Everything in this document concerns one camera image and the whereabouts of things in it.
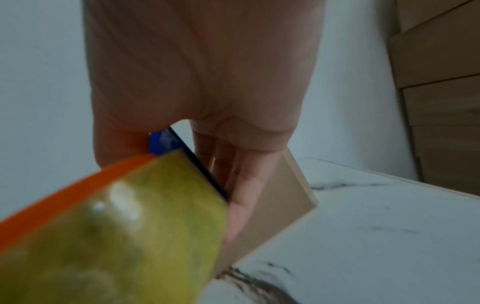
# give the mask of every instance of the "table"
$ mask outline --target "table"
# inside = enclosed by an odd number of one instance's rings
[[[318,207],[235,266],[246,280],[213,280],[200,304],[480,303],[479,198],[315,159],[298,164]],[[291,299],[267,300],[272,286]]]

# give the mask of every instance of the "white wall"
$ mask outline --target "white wall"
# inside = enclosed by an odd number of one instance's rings
[[[384,41],[393,0],[330,0],[296,158],[413,178]],[[0,217],[95,172],[79,1],[0,2]],[[188,124],[176,126],[191,143]]]

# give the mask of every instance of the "hand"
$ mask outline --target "hand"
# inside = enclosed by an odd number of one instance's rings
[[[100,166],[190,119],[195,153],[246,225],[299,119],[323,0],[84,0]]]

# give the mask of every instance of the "glossy yellow surface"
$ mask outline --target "glossy yellow surface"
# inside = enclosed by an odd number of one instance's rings
[[[177,150],[0,253],[0,303],[192,304],[227,204]]]

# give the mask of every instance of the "orange stripe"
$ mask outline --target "orange stripe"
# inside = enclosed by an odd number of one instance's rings
[[[10,216],[0,222],[0,251],[155,158],[145,154],[114,164]]]

